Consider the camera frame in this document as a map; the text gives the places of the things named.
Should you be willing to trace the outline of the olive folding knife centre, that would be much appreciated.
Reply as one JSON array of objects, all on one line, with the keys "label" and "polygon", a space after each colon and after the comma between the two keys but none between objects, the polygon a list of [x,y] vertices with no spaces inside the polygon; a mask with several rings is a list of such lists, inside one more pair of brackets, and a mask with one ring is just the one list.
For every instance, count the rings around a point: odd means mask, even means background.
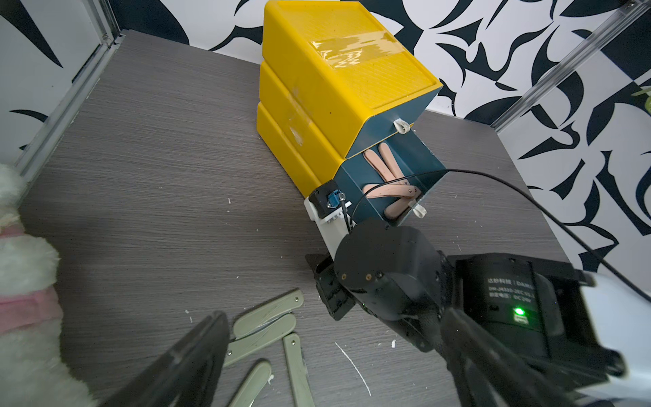
[{"label": "olive folding knife centre", "polygon": [[286,335],[283,338],[283,348],[294,405],[296,407],[315,407],[298,334],[293,332]]}]

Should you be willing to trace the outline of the olive folding knife middle left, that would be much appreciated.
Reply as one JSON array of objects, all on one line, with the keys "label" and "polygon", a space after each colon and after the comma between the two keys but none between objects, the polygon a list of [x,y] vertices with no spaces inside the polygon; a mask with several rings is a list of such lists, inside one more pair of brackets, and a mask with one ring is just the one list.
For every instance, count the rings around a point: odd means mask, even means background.
[{"label": "olive folding knife middle left", "polygon": [[296,324],[297,320],[295,316],[288,314],[259,332],[230,342],[223,366],[231,366],[251,354],[283,339],[295,329]]}]

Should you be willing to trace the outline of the white teddy bear pink shirt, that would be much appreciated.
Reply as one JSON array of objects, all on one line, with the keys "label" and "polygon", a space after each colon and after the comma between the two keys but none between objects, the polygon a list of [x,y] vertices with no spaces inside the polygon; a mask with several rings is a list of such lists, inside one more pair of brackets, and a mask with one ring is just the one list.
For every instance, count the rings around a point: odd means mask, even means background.
[{"label": "white teddy bear pink shirt", "polygon": [[1,404],[95,406],[86,383],[62,361],[64,312],[54,284],[58,251],[25,231],[18,200],[25,181],[1,167]]}]

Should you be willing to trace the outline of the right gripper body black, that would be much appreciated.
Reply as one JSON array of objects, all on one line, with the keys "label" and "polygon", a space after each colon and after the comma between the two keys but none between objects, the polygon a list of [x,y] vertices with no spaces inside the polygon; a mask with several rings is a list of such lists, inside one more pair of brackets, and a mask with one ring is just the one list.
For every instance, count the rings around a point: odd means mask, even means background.
[{"label": "right gripper body black", "polygon": [[306,260],[333,320],[359,306],[419,351],[443,351],[440,323],[454,303],[454,268],[421,231],[366,220],[334,256]]}]

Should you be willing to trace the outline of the olive folding knife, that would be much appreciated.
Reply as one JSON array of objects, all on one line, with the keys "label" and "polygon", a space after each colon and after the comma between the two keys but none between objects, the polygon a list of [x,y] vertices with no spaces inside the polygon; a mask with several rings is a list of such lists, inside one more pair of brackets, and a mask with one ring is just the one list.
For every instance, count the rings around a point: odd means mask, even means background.
[{"label": "olive folding knife", "polygon": [[233,324],[233,335],[235,339],[241,339],[251,335],[263,327],[275,322],[277,319],[300,308],[304,303],[303,293],[295,289],[285,295],[266,302],[249,313],[241,315]]},{"label": "olive folding knife", "polygon": [[296,324],[297,320],[295,316],[288,314],[259,332],[230,342],[223,366],[231,366],[251,354],[283,339],[295,329]]},{"label": "olive folding knife", "polygon": [[315,407],[298,334],[293,332],[286,335],[283,338],[283,348],[294,405],[296,407]]}]

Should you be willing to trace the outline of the olive folding knife lowest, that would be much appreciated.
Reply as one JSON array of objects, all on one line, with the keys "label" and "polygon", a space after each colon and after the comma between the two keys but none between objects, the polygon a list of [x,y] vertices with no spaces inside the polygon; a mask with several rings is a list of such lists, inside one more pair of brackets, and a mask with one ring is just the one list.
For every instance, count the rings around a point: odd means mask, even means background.
[{"label": "olive folding knife lowest", "polygon": [[262,360],[257,363],[232,397],[229,407],[251,407],[264,387],[273,379],[272,365]]}]

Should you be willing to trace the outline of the yellow teal drawer cabinet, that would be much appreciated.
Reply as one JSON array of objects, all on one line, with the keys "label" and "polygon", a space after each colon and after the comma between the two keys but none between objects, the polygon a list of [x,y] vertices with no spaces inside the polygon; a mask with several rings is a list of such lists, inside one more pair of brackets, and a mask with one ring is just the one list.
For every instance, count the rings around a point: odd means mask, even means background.
[{"label": "yellow teal drawer cabinet", "polygon": [[303,196],[410,130],[435,78],[361,3],[264,7],[257,130]]}]

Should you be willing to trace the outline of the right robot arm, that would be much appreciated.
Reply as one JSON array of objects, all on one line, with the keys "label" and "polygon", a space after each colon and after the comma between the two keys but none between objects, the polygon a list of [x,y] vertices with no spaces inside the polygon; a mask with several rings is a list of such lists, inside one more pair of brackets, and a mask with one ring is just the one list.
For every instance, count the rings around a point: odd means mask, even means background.
[{"label": "right robot arm", "polygon": [[464,406],[650,403],[650,304],[608,276],[515,254],[447,256],[380,220],[306,259],[333,319],[359,305],[438,353]]}]

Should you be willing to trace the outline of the aluminium frame rail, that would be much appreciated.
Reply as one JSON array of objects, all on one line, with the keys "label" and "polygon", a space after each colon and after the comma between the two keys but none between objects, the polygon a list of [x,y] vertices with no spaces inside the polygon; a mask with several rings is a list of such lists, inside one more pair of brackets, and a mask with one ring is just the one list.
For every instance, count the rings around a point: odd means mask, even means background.
[{"label": "aluminium frame rail", "polygon": [[500,115],[490,127],[500,133],[649,10],[650,1],[627,1],[624,3],[587,39],[584,39],[567,54],[559,64],[556,64],[543,75],[537,84],[506,110],[503,115]]}]

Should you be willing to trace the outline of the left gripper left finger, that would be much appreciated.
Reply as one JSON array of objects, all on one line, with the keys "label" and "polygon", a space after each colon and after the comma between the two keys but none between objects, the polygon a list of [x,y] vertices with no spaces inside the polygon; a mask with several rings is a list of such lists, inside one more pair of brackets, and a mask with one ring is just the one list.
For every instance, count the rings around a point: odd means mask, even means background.
[{"label": "left gripper left finger", "polygon": [[210,406],[224,366],[230,327],[215,311],[103,406]]}]

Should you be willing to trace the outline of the pink folding knife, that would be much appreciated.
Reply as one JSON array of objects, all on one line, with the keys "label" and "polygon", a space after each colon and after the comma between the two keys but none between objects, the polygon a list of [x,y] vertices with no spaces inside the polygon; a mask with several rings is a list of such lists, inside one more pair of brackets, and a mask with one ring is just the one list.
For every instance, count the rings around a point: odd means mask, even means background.
[{"label": "pink folding knife", "polygon": [[415,199],[400,198],[384,210],[384,215],[388,220],[398,220],[403,214],[414,212],[420,219],[427,215],[427,210],[416,202]]},{"label": "pink folding knife", "polygon": [[364,159],[371,165],[371,167],[380,175],[385,182],[393,181],[396,176],[391,172],[383,159],[373,150],[368,149],[364,151]]},{"label": "pink folding knife", "polygon": [[418,198],[421,191],[410,184],[390,183],[387,185],[368,184],[363,186],[367,198]]},{"label": "pink folding knife", "polygon": [[[396,161],[393,155],[393,151],[387,143],[381,143],[379,145],[378,151],[380,153],[382,164],[380,165],[380,169],[377,172],[381,175],[381,178],[384,181],[393,181],[398,178],[402,179],[405,177],[405,174],[403,174],[398,161]],[[397,184],[409,185],[410,182],[402,179],[401,181],[397,181]]]}]

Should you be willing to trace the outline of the olive folding knife upper left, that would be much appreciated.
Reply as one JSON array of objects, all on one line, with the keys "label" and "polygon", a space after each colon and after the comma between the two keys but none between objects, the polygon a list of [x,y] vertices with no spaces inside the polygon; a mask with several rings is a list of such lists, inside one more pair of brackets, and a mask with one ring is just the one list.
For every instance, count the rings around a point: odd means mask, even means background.
[{"label": "olive folding knife upper left", "polygon": [[241,339],[251,335],[263,327],[275,322],[277,319],[300,308],[304,303],[303,293],[295,289],[285,295],[266,302],[249,313],[241,315],[233,324],[233,335],[235,339]]}]

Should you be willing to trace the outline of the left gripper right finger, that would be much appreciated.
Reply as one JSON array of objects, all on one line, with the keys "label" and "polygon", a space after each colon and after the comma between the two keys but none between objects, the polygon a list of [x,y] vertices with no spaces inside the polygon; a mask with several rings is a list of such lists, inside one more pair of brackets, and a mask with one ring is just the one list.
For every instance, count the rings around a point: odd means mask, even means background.
[{"label": "left gripper right finger", "polygon": [[564,392],[531,369],[464,312],[449,309],[441,323],[445,359],[463,406],[572,406]]}]

